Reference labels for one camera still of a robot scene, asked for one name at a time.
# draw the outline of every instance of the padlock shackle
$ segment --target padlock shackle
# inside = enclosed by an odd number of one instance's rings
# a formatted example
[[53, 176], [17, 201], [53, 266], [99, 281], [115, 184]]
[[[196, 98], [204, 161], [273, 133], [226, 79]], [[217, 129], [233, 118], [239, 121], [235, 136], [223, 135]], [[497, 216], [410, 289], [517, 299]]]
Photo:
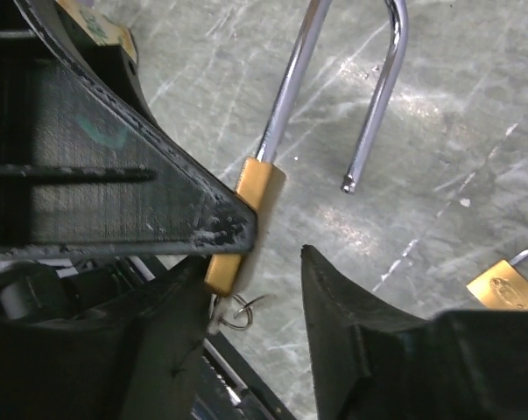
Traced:
[[257, 149], [256, 159], [261, 162], [272, 163], [275, 160], [331, 3], [332, 0], [311, 0], [306, 9], [281, 87]]
[[514, 267], [515, 265], [521, 263], [526, 258], [528, 258], [528, 249], [525, 249], [524, 251], [518, 253], [517, 256], [512, 257], [509, 260], [509, 264]]
[[380, 72], [375, 93], [370, 100], [369, 110], [357, 139], [357, 146], [351, 165], [341, 183], [341, 190], [352, 194], [361, 178], [372, 144], [377, 137], [392, 90], [404, 63], [409, 34], [409, 21], [405, 0], [384, 0], [391, 23], [391, 38], [388, 53]]
[[[356, 189], [365, 161], [384, 118], [407, 47], [409, 23], [405, 0], [384, 0], [384, 2], [389, 12], [391, 24], [390, 44], [357, 140], [355, 155], [341, 185], [341, 189], [345, 193], [353, 193]], [[311, 0], [308, 5], [299, 36], [293, 47], [289, 64], [281, 81], [281, 87], [257, 150], [257, 160], [272, 163], [277, 156], [277, 148], [291, 118], [300, 85], [312, 58], [316, 41], [331, 3], [332, 0]]]

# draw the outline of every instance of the metal ring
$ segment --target metal ring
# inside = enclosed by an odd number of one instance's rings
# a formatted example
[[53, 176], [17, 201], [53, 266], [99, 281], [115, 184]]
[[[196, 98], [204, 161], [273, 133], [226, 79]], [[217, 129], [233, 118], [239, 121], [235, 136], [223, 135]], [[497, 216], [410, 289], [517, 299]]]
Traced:
[[[233, 318], [234, 319], [237, 319], [238, 316], [243, 313], [243, 312], [246, 312], [246, 324], [245, 325], [238, 325], [238, 324], [235, 324], [233, 322], [229, 322], [225, 319], [225, 317], [221, 317], [219, 319], [219, 322], [221, 324], [223, 324], [224, 326], [227, 326], [228, 328], [231, 328], [233, 330], [236, 330], [236, 331], [246, 331], [248, 330], [252, 324], [254, 324], [254, 312], [252, 311], [252, 308], [251, 308], [251, 305], [253, 305], [254, 301], [251, 301], [251, 302], [247, 302], [246, 299], [244, 299], [242, 296], [240, 295], [233, 295], [232, 298], [240, 305], [242, 305], [242, 308], [240, 308], [238, 311], [235, 312], [235, 314], [233, 315]], [[214, 306], [217, 306], [217, 304], [219, 303], [219, 300], [221, 300], [219, 297], [216, 297], [215, 298], [215, 303], [214, 303]]]

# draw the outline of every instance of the scratched black surface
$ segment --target scratched black surface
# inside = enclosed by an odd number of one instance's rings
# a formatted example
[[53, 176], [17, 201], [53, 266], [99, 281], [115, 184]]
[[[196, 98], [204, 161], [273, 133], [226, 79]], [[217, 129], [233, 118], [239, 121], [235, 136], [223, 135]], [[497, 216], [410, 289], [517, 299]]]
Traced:
[[25, 72], [31, 152], [17, 164], [144, 166], [158, 176], [135, 185], [33, 187], [26, 241], [2, 244], [0, 258], [250, 250], [255, 214], [109, 90], [71, 45], [51, 2], [15, 3], [58, 58]]

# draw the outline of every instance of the brass padlock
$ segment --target brass padlock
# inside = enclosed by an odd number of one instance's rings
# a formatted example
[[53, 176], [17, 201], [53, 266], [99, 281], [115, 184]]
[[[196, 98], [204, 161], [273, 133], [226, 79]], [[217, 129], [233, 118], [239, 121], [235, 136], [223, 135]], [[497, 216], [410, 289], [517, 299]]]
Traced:
[[468, 284], [468, 290], [490, 309], [528, 311], [528, 281], [514, 267], [528, 258], [528, 249], [502, 260]]
[[205, 275], [205, 283], [214, 294], [227, 297], [248, 285], [285, 179], [285, 174], [274, 164], [260, 162], [254, 157], [246, 159], [236, 184], [236, 194], [256, 211], [258, 238], [248, 255], [213, 255]]

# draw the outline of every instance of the scuffed black plastic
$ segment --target scuffed black plastic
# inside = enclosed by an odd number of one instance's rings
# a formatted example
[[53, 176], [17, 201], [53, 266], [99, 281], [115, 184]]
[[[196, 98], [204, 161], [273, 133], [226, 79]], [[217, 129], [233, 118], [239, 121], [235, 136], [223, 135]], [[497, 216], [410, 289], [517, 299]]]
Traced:
[[156, 172], [1, 183], [0, 259], [251, 250], [255, 213], [162, 132], [122, 48], [80, 42], [53, 0], [0, 0], [0, 31], [0, 165]]
[[0, 418], [188, 418], [208, 326], [207, 264], [188, 257], [76, 318], [0, 316]]
[[302, 290], [320, 420], [528, 419], [528, 311], [416, 318], [311, 246]]

